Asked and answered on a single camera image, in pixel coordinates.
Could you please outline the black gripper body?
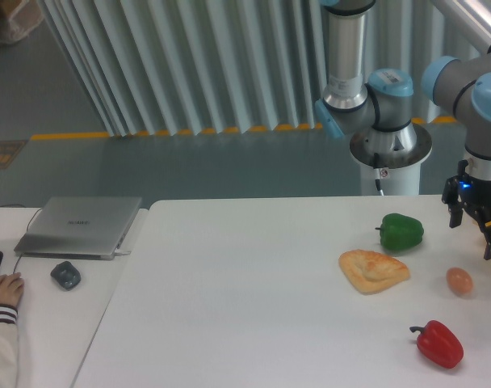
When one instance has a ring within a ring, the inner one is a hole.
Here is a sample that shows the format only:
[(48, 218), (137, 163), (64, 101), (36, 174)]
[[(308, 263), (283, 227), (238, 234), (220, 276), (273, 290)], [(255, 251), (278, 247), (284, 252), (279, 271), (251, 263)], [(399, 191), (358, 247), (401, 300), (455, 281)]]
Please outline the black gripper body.
[(442, 202), (449, 205), (462, 204), (463, 214), (472, 217), (482, 234), (491, 234), (491, 180), (476, 177), (468, 172), (470, 162), (458, 162), (457, 174), (447, 179)]

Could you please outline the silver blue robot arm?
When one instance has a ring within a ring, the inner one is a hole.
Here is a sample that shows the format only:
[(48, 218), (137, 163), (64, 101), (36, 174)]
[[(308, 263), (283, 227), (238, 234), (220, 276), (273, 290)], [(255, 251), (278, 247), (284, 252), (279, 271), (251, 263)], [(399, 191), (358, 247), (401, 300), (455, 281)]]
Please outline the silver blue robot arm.
[[(350, 153), (367, 168), (365, 188), (380, 195), (416, 192), (418, 181), (382, 179), (418, 168), (431, 151), (430, 134), (411, 122), (413, 82), (404, 71), (380, 69), (363, 76), (367, 15), (371, 1), (324, 1), (329, 28), (328, 83), (315, 103), (331, 137), (350, 133)], [(427, 66), (422, 90), (467, 130), (465, 154), (447, 179), (443, 203), (451, 227), (471, 217), (485, 237), (491, 259), (491, 1), (437, 1), (435, 7), (468, 39), (479, 57), (441, 57)]]

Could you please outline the white sleeved forearm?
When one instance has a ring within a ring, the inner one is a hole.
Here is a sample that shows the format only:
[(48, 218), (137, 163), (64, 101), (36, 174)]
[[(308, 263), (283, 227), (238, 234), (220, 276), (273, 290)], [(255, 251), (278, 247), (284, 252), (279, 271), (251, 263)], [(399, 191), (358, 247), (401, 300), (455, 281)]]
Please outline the white sleeved forearm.
[(0, 387), (16, 387), (19, 360), (18, 311), (0, 305)]

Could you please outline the person's hand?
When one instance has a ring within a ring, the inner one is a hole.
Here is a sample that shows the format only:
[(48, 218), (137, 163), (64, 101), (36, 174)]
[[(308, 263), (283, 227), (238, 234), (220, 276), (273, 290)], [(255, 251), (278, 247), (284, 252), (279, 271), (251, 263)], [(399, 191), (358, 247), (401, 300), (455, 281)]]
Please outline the person's hand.
[(17, 308), (24, 292), (24, 279), (20, 272), (0, 276), (0, 306)]

